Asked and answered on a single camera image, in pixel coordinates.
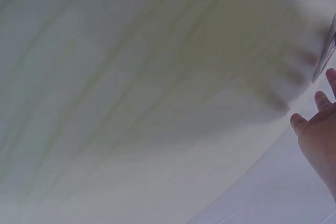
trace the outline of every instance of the finger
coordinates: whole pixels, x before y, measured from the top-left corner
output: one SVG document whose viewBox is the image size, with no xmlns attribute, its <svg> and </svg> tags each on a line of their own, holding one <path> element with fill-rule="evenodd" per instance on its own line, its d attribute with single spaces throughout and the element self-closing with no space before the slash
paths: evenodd
<svg viewBox="0 0 336 224">
<path fill-rule="evenodd" d="M 331 105 L 331 102 L 329 101 L 325 93 L 323 93 L 322 91 L 318 91 L 315 94 L 315 103 L 319 112 L 325 110 Z"/>
<path fill-rule="evenodd" d="M 334 96 L 336 97 L 336 70 L 333 68 L 330 68 L 327 70 L 325 75 L 327 76 L 327 80 L 330 84 L 332 92 L 334 93 Z"/>
<path fill-rule="evenodd" d="M 299 114 L 294 114 L 290 118 L 290 125 L 292 126 L 295 134 L 300 136 L 308 127 L 308 122 Z"/>
</svg>

